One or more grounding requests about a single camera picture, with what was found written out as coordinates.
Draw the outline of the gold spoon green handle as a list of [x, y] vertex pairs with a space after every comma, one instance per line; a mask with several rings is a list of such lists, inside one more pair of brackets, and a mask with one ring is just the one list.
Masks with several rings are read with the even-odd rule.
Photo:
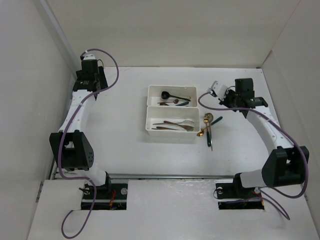
[[191, 98], [190, 97], [176, 97], [174, 100], [174, 104], [175, 106], [186, 106], [191, 102]]

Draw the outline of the silver thin fork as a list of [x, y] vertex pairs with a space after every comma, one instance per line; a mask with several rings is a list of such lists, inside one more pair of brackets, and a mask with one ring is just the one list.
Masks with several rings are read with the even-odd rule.
[[163, 122], [159, 122], [159, 123], [153, 123], [153, 125], [165, 125], [165, 124], [173, 124], [173, 125], [194, 125], [195, 123], [191, 120], [183, 120], [181, 122], [172, 122], [172, 121], [163, 121]]

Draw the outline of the black ladle spoon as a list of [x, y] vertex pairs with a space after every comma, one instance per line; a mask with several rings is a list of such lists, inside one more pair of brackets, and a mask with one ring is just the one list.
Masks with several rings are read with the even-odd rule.
[[162, 98], [163, 100], [168, 100], [169, 98], [176, 98], [176, 99], [178, 99], [178, 100], [183, 100], [183, 101], [187, 101], [187, 102], [190, 102], [190, 101], [191, 101], [191, 100], [188, 99], [188, 98], [171, 95], [171, 94], [170, 94], [169, 92], [167, 92], [167, 91], [163, 91], [163, 92], [161, 93], [161, 98]]

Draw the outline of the rose gold fork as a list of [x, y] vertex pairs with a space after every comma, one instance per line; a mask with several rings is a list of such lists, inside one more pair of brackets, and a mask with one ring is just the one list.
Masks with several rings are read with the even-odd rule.
[[185, 131], [185, 129], [175, 129], [175, 128], [169, 128], [169, 127], [163, 127], [163, 126], [157, 126], [155, 129], [157, 129], [157, 130], [170, 130], [170, 131]]

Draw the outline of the wooden brown fork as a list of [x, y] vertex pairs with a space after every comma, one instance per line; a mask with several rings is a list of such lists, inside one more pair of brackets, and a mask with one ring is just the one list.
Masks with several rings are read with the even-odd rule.
[[185, 122], [184, 122], [184, 121], [182, 121], [182, 122], [171, 122], [171, 121], [165, 120], [165, 121], [163, 121], [163, 123], [164, 123], [164, 124], [169, 124], [169, 125], [182, 125], [182, 124], [184, 124]]

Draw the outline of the copper spoon thin handle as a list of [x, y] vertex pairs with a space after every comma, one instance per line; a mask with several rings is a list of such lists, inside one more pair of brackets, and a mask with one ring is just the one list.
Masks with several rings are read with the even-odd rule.
[[167, 104], [175, 104], [177, 105], [179, 103], [179, 100], [178, 99], [174, 99], [172, 101], [162, 101], [162, 102], [158, 102], [158, 104], [160, 103], [167, 103]]

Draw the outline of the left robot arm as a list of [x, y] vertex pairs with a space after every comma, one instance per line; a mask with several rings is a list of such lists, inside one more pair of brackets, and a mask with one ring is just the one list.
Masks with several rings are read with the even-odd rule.
[[96, 91], [108, 87], [104, 68], [98, 61], [93, 54], [82, 58], [68, 113], [58, 132], [50, 134], [49, 142], [57, 169], [77, 172], [76, 177], [90, 179], [95, 184], [94, 192], [104, 199], [111, 195], [111, 179], [94, 162], [94, 150], [85, 135], [90, 110], [98, 98]]

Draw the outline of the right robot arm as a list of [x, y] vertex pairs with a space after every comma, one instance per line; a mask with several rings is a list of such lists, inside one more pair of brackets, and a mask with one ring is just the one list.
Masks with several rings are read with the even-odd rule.
[[252, 124], [261, 137], [268, 158], [261, 169], [237, 173], [230, 186], [232, 193], [243, 197], [258, 188], [271, 188], [303, 185], [302, 196], [309, 181], [309, 150], [298, 143], [279, 127], [273, 118], [269, 105], [263, 97], [256, 97], [251, 78], [235, 80], [234, 87], [227, 87], [215, 81], [212, 92], [220, 105], [227, 110], [239, 111]]

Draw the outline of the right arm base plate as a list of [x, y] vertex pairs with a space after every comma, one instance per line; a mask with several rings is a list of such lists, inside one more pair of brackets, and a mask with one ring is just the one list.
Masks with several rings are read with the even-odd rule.
[[215, 198], [218, 199], [219, 210], [264, 210], [261, 193], [253, 188], [245, 188], [236, 192], [231, 182], [215, 183]]

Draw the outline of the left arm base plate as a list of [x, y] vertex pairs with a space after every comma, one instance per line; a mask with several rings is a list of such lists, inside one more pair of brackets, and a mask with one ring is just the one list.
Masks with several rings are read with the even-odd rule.
[[[93, 210], [117, 211], [127, 209], [128, 182], [112, 181], [110, 186], [97, 186]], [[85, 184], [80, 187], [82, 192], [81, 210], [89, 210], [94, 198], [94, 188]]]

